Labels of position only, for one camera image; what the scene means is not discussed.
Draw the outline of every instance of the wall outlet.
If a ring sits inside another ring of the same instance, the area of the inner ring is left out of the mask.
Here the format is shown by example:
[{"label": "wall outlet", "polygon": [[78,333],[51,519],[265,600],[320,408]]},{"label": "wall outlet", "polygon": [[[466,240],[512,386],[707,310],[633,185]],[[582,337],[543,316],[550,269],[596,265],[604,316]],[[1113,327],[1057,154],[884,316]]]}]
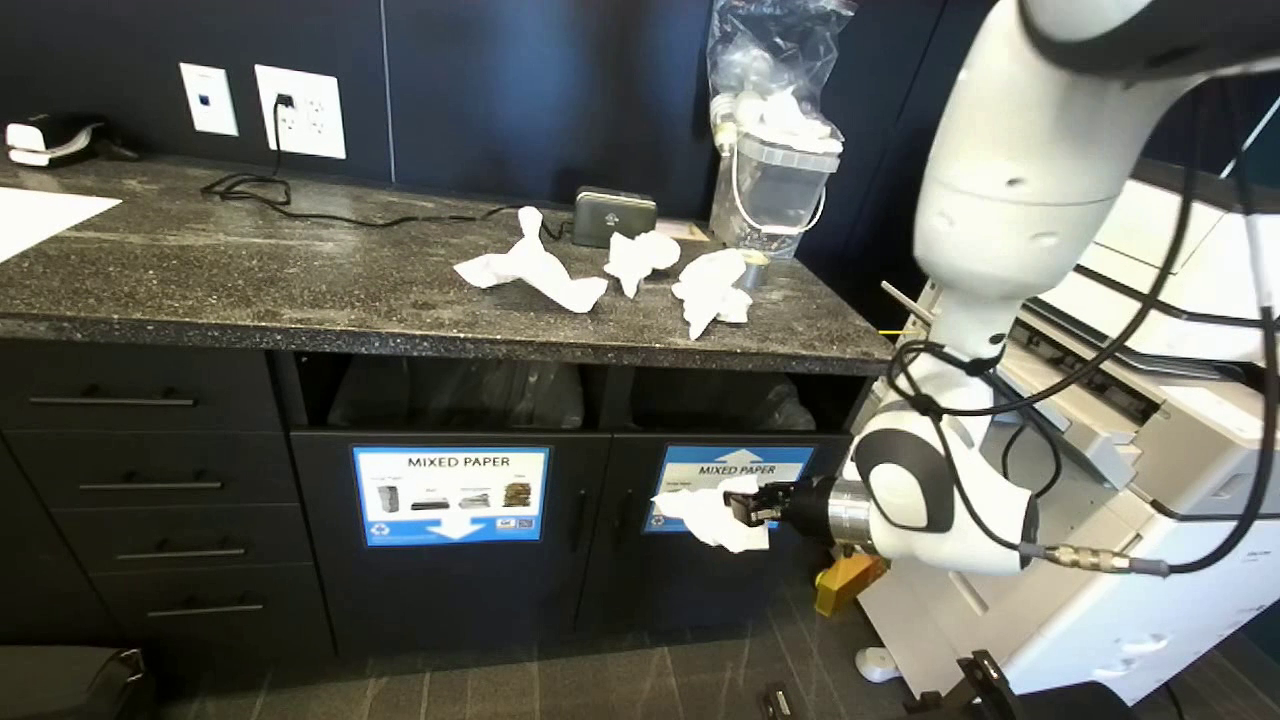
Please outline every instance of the wall outlet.
[{"label": "wall outlet", "polygon": [[206,138],[239,138],[230,83],[224,69],[175,63],[186,87],[193,130]]},{"label": "wall outlet", "polygon": [[336,75],[251,63],[268,149],[344,160],[344,103]]}]

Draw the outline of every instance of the dark countertop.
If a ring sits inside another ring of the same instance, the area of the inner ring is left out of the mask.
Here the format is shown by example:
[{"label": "dark countertop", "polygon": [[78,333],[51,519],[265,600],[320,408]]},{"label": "dark countertop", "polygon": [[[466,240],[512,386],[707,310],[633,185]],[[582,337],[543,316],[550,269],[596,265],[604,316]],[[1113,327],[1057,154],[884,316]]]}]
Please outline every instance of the dark countertop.
[{"label": "dark countertop", "polygon": [[[751,325],[685,337],[675,271],[636,302],[612,291],[572,316],[530,288],[473,291],[453,265],[503,251],[514,212],[481,226],[388,233],[280,222],[203,199],[215,167],[87,160],[59,174],[0,167],[6,188],[115,196],[119,206],[0,265],[0,337],[293,350],[378,357],[523,357],[567,364],[758,370],[866,376],[886,344],[805,265],[782,261],[755,291]],[[348,217],[473,212],[405,193],[293,185],[294,207]],[[547,245],[572,271],[604,247]]]}]

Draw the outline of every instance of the crumpled paper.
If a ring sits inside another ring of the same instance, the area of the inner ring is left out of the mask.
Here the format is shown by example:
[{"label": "crumpled paper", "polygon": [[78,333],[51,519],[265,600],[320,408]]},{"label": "crumpled paper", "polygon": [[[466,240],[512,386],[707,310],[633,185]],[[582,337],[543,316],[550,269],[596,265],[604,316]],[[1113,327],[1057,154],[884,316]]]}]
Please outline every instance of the crumpled paper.
[{"label": "crumpled paper", "polygon": [[641,233],[636,240],[618,233],[609,235],[604,271],[617,278],[622,297],[636,297],[644,278],[667,271],[675,265],[680,265],[680,245],[667,233]]},{"label": "crumpled paper", "polygon": [[751,297],[734,288],[743,271],[747,261],[734,247],[707,251],[680,271],[670,291],[685,302],[689,342],[699,342],[711,321],[747,325]]},{"label": "crumpled paper", "polygon": [[604,278],[567,278],[560,256],[550,256],[538,240],[543,212],[518,207],[514,222],[518,222],[518,240],[509,251],[483,251],[473,261],[461,261],[461,265],[453,265],[455,278],[464,278],[464,286],[473,286],[473,288],[496,288],[496,286],[518,280],[577,316],[590,313],[601,303],[601,297],[609,291],[609,280]]},{"label": "crumpled paper", "polygon": [[768,527],[747,527],[724,505],[724,492],[755,492],[755,477],[727,477],[715,489],[675,489],[651,498],[659,517],[680,519],[699,546],[727,553],[768,553]]}]

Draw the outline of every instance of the printed label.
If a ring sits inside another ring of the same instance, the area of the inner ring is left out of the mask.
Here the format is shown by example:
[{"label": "printed label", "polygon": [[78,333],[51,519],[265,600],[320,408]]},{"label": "printed label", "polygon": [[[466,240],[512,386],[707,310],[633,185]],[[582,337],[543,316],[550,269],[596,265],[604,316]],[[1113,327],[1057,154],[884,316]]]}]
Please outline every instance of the printed label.
[{"label": "printed label", "polygon": [[547,448],[353,448],[369,548],[534,546]]},{"label": "printed label", "polygon": [[[719,489],[727,477],[755,477],[758,486],[794,486],[812,448],[703,448],[670,444],[664,456],[659,492]],[[689,532],[680,519],[649,514],[644,532]]]}]

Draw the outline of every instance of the white paper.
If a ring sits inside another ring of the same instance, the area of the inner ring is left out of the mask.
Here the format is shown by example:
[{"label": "white paper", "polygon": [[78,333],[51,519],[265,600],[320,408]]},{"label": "white paper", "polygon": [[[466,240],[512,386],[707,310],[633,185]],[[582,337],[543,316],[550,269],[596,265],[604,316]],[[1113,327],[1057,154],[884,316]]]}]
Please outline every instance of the white paper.
[{"label": "white paper", "polygon": [[715,489],[654,492],[651,510],[680,519],[699,546],[727,553],[768,553],[768,527],[747,527],[724,505],[724,492],[755,492],[755,477],[727,477]]},{"label": "white paper", "polygon": [[664,233],[641,233],[636,240],[618,233],[609,235],[604,271],[617,278],[626,302],[641,291],[644,278],[667,271],[675,265],[680,265],[680,245]]},{"label": "white paper", "polygon": [[719,325],[747,325],[751,297],[734,288],[747,271],[743,251],[724,247],[685,265],[670,291],[685,302],[689,342],[699,342],[711,321]]},{"label": "white paper", "polygon": [[509,251],[483,251],[473,261],[453,265],[455,278],[473,288],[496,288],[496,286],[528,286],[543,291],[550,303],[567,313],[590,313],[601,297],[609,291],[604,278],[567,278],[560,256],[550,256],[538,240],[543,212],[518,207],[518,240]]},{"label": "white paper", "polygon": [[0,188],[0,265],[115,206],[112,196]]}]

